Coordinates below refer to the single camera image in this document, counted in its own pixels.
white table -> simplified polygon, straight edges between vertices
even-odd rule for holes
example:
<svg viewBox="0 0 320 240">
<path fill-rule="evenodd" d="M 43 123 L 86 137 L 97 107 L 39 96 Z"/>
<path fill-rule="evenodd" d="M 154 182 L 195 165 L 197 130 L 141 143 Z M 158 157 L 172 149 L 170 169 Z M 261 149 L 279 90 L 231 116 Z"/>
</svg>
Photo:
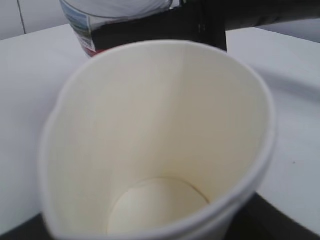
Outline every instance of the white table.
<svg viewBox="0 0 320 240">
<path fill-rule="evenodd" d="M 320 235 L 320 44 L 261 29 L 227 33 L 270 85 L 279 140 L 258 193 Z M 88 61 L 63 25 L 0 41 L 0 235 L 40 212 L 37 145 L 67 78 Z"/>
</svg>

white wall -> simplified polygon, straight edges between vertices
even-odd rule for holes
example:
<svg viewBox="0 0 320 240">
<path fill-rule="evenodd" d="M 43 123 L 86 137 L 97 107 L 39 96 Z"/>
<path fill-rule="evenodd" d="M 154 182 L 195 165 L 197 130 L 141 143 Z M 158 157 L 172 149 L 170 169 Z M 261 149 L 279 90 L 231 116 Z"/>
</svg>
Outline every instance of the white wall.
<svg viewBox="0 0 320 240">
<path fill-rule="evenodd" d="M 18 2 L 0 0 L 0 40 L 24 34 Z"/>
<path fill-rule="evenodd" d="M 27 34 L 68 23 L 59 0 L 19 0 L 19 2 Z"/>
<path fill-rule="evenodd" d="M 260 28 L 320 43 L 320 19 L 278 23 Z"/>
</svg>

cup rim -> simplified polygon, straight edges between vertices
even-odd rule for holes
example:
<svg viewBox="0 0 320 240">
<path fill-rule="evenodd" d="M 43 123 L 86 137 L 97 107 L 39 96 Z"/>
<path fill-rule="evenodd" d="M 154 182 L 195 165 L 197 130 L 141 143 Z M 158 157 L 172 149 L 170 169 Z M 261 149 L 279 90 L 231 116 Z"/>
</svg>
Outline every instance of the cup rim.
<svg viewBox="0 0 320 240">
<path fill-rule="evenodd" d="M 47 161 L 46 161 L 46 152 L 47 152 L 47 142 L 49 136 L 51 135 L 51 130 L 54 126 L 55 120 L 61 109 L 63 107 L 64 101 L 68 96 L 70 89 L 78 81 L 79 76 L 82 72 L 86 71 L 87 68 L 102 59 L 108 58 L 112 54 L 117 52 L 125 51 L 127 49 L 136 48 L 139 46 L 156 46 L 156 45 L 189 45 L 197 48 L 205 49 L 206 51 L 211 51 L 214 54 L 218 54 L 224 58 L 229 58 L 232 61 L 239 64 L 242 68 L 246 69 L 254 78 L 256 78 L 260 89 L 262 90 L 265 100 L 267 103 L 267 122 L 265 126 L 265 137 L 262 142 L 262 147 L 258 151 L 255 161 L 252 163 L 252 166 L 249 168 L 248 172 L 241 178 L 241 180 L 232 187 L 226 194 L 218 198 L 214 203 L 209 204 L 203 209 L 197 211 L 189 217 L 181 219 L 177 222 L 174 222 L 170 225 L 163 226 L 157 229 L 133 233 L 133 234 L 109 234 L 109 235 L 84 235 L 84 234 L 64 234 L 59 230 L 58 219 L 53 210 L 52 201 L 50 198 L 50 191 L 47 187 L 49 185 L 49 180 L 47 176 Z M 234 208 L 235 205 L 238 205 L 241 201 L 240 198 L 246 192 L 246 189 L 255 182 L 255 180 L 261 175 L 262 171 L 268 166 L 270 162 L 270 157 L 272 150 L 275 145 L 276 139 L 276 110 L 275 104 L 272 97 L 272 94 L 267 87 L 264 80 L 249 66 L 241 63 L 236 58 L 227 54 L 226 52 L 212 47 L 206 44 L 187 41 L 187 40 L 151 40 L 151 41 L 142 41 L 131 44 L 126 44 L 112 48 L 108 51 L 100 53 L 99 55 L 92 58 L 90 61 L 85 63 L 80 69 L 78 69 L 66 82 L 62 90 L 58 95 L 58 99 L 55 103 L 53 111 L 50 113 L 40 139 L 40 148 L 38 151 L 38 178 L 39 178 L 39 189 L 40 189 L 40 199 L 42 205 L 42 211 L 44 213 L 45 221 L 48 224 L 50 233 L 58 239 L 64 240 L 150 240 L 150 239 L 172 239 L 174 237 L 185 236 L 186 232 L 200 228 L 204 223 L 217 218 L 226 211 Z"/>
</svg>

paper cup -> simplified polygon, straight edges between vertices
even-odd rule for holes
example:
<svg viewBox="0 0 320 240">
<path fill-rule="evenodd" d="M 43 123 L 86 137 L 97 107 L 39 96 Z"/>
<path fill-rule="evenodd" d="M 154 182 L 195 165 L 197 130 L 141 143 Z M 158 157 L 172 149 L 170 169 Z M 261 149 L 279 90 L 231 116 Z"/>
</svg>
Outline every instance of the paper cup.
<svg viewBox="0 0 320 240">
<path fill-rule="evenodd" d="M 274 141 L 268 88 L 225 52 L 117 47 L 73 75 L 44 128 L 46 223 L 61 240 L 219 240 Z"/>
</svg>

dark floor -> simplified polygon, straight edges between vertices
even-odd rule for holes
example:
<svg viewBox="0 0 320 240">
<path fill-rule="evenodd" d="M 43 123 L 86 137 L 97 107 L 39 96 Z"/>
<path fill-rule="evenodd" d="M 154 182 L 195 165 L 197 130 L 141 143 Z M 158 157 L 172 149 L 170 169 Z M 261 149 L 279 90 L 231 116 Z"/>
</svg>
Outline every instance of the dark floor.
<svg viewBox="0 0 320 240">
<path fill-rule="evenodd" d="M 0 237 L 0 240 L 52 239 L 41 215 Z M 256 194 L 236 215 L 225 240 L 320 240 L 320 237 L 284 216 Z"/>
</svg>

